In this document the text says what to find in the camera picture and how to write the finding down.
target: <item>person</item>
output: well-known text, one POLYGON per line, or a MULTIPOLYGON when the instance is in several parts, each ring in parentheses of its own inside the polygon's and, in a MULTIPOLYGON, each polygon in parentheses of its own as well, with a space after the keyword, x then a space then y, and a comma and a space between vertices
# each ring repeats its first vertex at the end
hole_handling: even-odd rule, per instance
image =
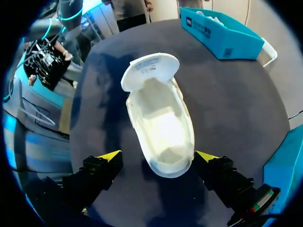
POLYGON ((55 36, 26 43, 24 71, 29 86, 39 78, 49 90, 73 98, 75 89, 72 85, 77 81, 80 69, 70 65, 72 58, 55 36))
POLYGON ((102 0, 105 5, 111 4, 120 32, 146 24, 144 3, 148 12, 153 11, 150 0, 102 0))

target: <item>person's hand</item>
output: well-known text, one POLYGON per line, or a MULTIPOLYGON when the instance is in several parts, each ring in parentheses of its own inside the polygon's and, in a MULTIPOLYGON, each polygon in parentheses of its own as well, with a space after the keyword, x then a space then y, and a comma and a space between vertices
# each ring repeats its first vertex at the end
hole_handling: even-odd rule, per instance
POLYGON ((36 75, 31 75, 29 78, 28 78, 28 85, 29 86, 33 86, 35 81, 37 79, 37 76, 36 75))
POLYGON ((104 5, 106 5, 106 6, 107 6, 107 5, 109 5, 109 4, 110 4, 110 1, 104 1, 103 3, 104 3, 104 5))
POLYGON ((68 51, 65 52, 64 56, 65 56, 64 60, 66 60, 66 61, 71 61, 74 58, 74 56, 71 53, 69 53, 68 51))
POLYGON ((152 12, 153 11, 152 3, 149 1, 146 3, 146 5, 147 5, 147 8, 146 8, 147 12, 152 12))

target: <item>wire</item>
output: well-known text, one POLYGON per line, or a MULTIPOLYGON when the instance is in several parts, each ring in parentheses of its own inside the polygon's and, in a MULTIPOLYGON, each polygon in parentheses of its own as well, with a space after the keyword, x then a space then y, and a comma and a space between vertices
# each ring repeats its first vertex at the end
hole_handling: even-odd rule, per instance
MULTIPOLYGON (((45 108, 43 108, 43 107, 41 107, 41 106, 38 106, 38 105, 36 105, 36 104, 33 104, 32 102, 28 101, 28 100, 27 100, 26 98, 24 98, 24 97, 22 97, 22 99, 25 100, 26 102, 30 103, 32 106, 35 106, 35 107, 37 108, 38 112, 36 112, 36 114, 40 112, 39 109, 44 110, 45 112, 47 112, 48 115, 50 114, 50 112, 49 112, 47 109, 45 109, 45 108)), ((63 136, 63 137, 65 137, 65 138, 68 138, 68 139, 69 139, 69 137, 70 137, 69 134, 63 133, 63 132, 61 132, 61 131, 52 130, 52 129, 49 129, 49 128, 47 128, 47 127, 44 127, 43 125, 40 125, 40 124, 37 122, 37 119, 35 119, 35 123, 36 123, 37 125, 39 125, 41 128, 46 129, 46 130, 51 131, 51 132, 54 132, 54 133, 57 133, 57 134, 59 134, 60 136, 63 136)))
POLYGON ((295 114, 294 116, 292 116, 292 117, 290 117, 290 118, 288 118, 288 119, 289 119, 289 120, 290 120, 290 119, 293 119, 294 117, 298 116, 300 113, 303 113, 303 110, 301 110, 299 113, 295 114))
POLYGON ((36 117, 35 115, 33 115, 32 113, 26 111, 25 109, 22 109, 20 106, 19 106, 19 110, 21 110, 22 112, 24 112, 27 116, 29 117, 32 117, 34 119, 37 119, 47 125, 51 125, 51 126, 54 126, 56 125, 55 122, 53 122, 50 118, 48 118, 47 116, 45 116, 43 113, 41 113, 38 109, 37 109, 37 112, 41 114, 42 117, 44 117, 47 121, 41 119, 41 118, 38 118, 36 117))

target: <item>blue panel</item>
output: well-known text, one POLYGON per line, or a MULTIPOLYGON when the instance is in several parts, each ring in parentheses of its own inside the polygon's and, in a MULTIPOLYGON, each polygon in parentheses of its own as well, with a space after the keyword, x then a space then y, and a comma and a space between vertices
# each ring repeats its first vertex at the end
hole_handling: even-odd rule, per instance
MULTIPOLYGON (((23 62, 24 58, 25 58, 25 55, 22 56, 20 62, 23 62)), ((15 75, 16 75, 16 77, 18 77, 21 80, 23 85, 29 86, 28 78, 26 76, 26 73, 24 72, 23 66, 20 66, 17 69, 15 75)), ((32 86, 30 89, 33 90, 34 92, 36 92, 37 94, 39 94, 44 99, 48 100, 49 102, 62 108, 63 103, 64 103, 64 97, 55 92, 52 92, 51 90, 47 89, 46 87, 44 87, 39 79, 37 79, 37 81, 35 82, 35 85, 32 86)))
MULTIPOLYGON (((303 125, 291 130, 279 149, 264 166, 264 183, 281 189, 269 213, 281 213, 303 177, 303 125)), ((272 220, 264 225, 269 226, 272 220)))

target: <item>person's leg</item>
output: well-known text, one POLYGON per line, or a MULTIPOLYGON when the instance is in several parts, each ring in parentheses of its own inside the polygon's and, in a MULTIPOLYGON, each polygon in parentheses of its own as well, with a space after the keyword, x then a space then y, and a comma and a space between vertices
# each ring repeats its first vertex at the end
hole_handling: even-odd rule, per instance
POLYGON ((117 25, 120 32, 123 32, 129 28, 136 27, 139 25, 146 24, 146 16, 145 14, 141 14, 135 17, 130 17, 124 20, 117 21, 117 25))
POLYGON ((80 65, 71 62, 66 72, 64 73, 63 78, 72 81, 78 81, 81 71, 82 71, 82 67, 80 65))
POLYGON ((76 89, 68 81, 61 79, 53 91, 65 98, 73 99, 76 89))

